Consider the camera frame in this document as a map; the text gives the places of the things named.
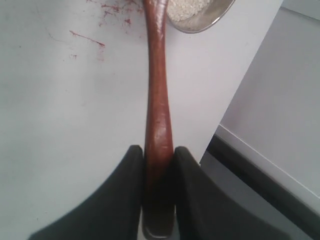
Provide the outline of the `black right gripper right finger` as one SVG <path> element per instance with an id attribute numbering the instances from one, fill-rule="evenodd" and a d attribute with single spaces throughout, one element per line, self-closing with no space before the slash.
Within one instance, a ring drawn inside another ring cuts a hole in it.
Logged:
<path id="1" fill-rule="evenodd" d="M 288 240 L 227 196 L 200 168 L 186 147 L 173 157 L 176 216 L 182 240 Z"/>

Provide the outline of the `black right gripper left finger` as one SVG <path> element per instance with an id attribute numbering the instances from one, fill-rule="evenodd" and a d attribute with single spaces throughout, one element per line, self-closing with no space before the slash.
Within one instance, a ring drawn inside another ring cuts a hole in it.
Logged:
<path id="1" fill-rule="evenodd" d="M 31 240 L 135 240 L 144 178 L 143 151 L 131 145 L 108 179 L 84 202 Z"/>

